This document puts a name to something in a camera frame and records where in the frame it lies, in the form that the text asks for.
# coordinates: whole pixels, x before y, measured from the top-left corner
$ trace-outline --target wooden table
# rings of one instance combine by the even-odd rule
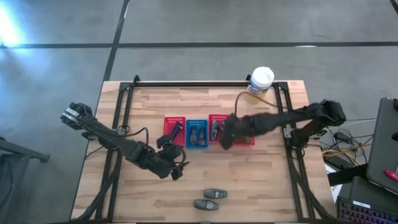
[[[304,82],[298,80],[288,83],[293,107],[308,105]],[[108,127],[112,125],[119,84],[104,82],[102,87],[96,117]],[[129,117],[131,133],[147,127],[149,143],[156,148],[155,141],[163,134],[165,116],[208,119],[209,114],[230,114],[236,95],[244,90],[243,87],[135,87]],[[275,103],[274,90],[267,92],[266,100]],[[277,113],[277,108],[265,104],[254,106],[246,102],[244,97],[239,100],[238,116],[263,111]],[[145,134],[134,136],[134,139],[145,141]],[[91,142],[87,153],[98,146],[97,142]],[[297,220],[280,128],[257,137],[256,144],[250,147],[234,146],[225,151],[219,145],[211,145],[205,150],[185,151],[191,163],[184,168],[183,177],[178,181],[173,181],[171,177],[159,179],[150,171],[140,170],[123,159],[114,222]],[[100,150],[85,161],[72,218],[82,214],[98,193],[105,157],[106,150]],[[311,190],[328,212],[335,214],[319,148],[306,148],[304,160]],[[218,211],[206,212],[193,207],[193,200],[203,198],[203,190],[207,188],[228,191],[227,199],[216,201],[220,205]],[[305,210],[301,190],[300,198]],[[105,199],[104,213],[107,212],[108,199]]]

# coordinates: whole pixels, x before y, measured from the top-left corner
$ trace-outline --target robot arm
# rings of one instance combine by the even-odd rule
[[[302,147],[311,135],[327,126],[339,126],[346,121],[341,105],[334,101],[323,100],[321,103],[312,103],[303,108],[287,111],[282,114],[259,113],[246,115],[242,120],[231,114],[224,121],[224,133],[220,137],[220,144],[229,149],[235,139],[253,137],[268,133],[278,126],[306,121],[310,123],[301,129],[290,132],[292,147]]]
[[[172,141],[162,141],[163,150],[155,150],[141,141],[125,139],[117,131],[109,129],[100,123],[91,112],[91,108],[83,103],[71,103],[61,115],[63,123],[74,130],[85,129],[90,134],[98,137],[98,141],[108,150],[119,150],[126,159],[141,169],[149,169],[161,179],[170,173],[173,180],[182,176],[182,170],[188,162],[185,162],[185,152]],[[174,159],[183,154],[183,161],[176,165]]]

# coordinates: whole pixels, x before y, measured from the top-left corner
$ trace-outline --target white container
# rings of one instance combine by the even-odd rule
[[[274,81],[274,72],[269,67],[258,67],[253,71],[251,75],[250,83],[248,86],[248,92],[254,96],[264,98],[267,90]],[[252,104],[258,104],[259,100],[250,96],[245,95],[248,102]]]

